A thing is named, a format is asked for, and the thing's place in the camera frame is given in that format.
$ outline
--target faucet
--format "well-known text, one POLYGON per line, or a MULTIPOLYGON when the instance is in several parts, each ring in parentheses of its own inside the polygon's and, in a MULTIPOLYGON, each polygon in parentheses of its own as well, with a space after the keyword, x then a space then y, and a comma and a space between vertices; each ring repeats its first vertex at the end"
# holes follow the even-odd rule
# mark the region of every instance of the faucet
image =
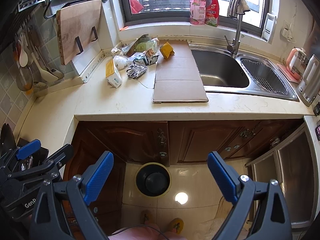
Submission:
MULTIPOLYGON (((230 13, 229 17, 231 18, 236 18, 237 17, 237 12, 238 12, 238 6, 239 6, 240 0, 232 0, 231 1, 231 6, 230 6, 230 13)), ((230 51, 233 55, 237 55, 238 49, 240 46, 240 31, 241 31, 241 23, 242 23, 242 14, 238 15, 238 23, 237 23, 237 31, 236 31, 236 38, 233 39, 232 44, 229 43, 226 35, 224 35, 224 38, 227 41, 227 50, 230 51)))

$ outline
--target cardboard sheet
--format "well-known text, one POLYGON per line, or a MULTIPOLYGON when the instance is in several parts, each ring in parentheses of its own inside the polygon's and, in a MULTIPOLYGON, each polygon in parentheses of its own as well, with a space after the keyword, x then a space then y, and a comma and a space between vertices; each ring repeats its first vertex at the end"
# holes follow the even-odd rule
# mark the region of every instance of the cardboard sheet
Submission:
POLYGON ((174 55, 156 68, 153 102, 207 102, 199 70, 186 41, 169 41, 174 55))

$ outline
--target white kettle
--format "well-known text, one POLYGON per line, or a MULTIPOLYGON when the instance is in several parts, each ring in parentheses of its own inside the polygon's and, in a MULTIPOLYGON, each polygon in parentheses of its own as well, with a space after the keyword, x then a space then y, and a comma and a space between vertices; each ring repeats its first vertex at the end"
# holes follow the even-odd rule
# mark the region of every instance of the white kettle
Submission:
POLYGON ((310 106, 320 91, 320 61, 313 55, 296 89, 299 98, 310 106))

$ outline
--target crumpled yellow packet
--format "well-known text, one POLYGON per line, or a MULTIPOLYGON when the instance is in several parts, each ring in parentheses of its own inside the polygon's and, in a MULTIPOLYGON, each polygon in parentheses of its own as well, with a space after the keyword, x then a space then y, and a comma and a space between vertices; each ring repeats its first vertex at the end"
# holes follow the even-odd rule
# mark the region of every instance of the crumpled yellow packet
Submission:
POLYGON ((168 59, 170 55, 174 54, 173 47, 171 47, 169 42, 166 42, 160 47, 160 52, 165 59, 168 59))

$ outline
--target blue gripper pad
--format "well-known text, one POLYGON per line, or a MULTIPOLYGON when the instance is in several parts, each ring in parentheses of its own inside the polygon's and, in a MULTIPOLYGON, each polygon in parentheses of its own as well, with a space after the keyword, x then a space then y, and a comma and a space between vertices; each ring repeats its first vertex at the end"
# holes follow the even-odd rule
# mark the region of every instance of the blue gripper pad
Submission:
POLYGON ((40 147, 41 147, 41 142, 38 139, 35 139, 32 142, 21 147, 18 150, 16 157, 18 160, 24 160, 25 158, 29 157, 31 154, 40 150, 40 147))
POLYGON ((216 151, 208 155, 208 168, 226 201, 235 205, 241 191, 239 174, 216 151))
POLYGON ((84 202, 89 206, 96 201, 104 183, 106 182, 112 167, 113 154, 105 151, 97 162, 90 165, 83 174, 82 192, 84 193, 84 202))

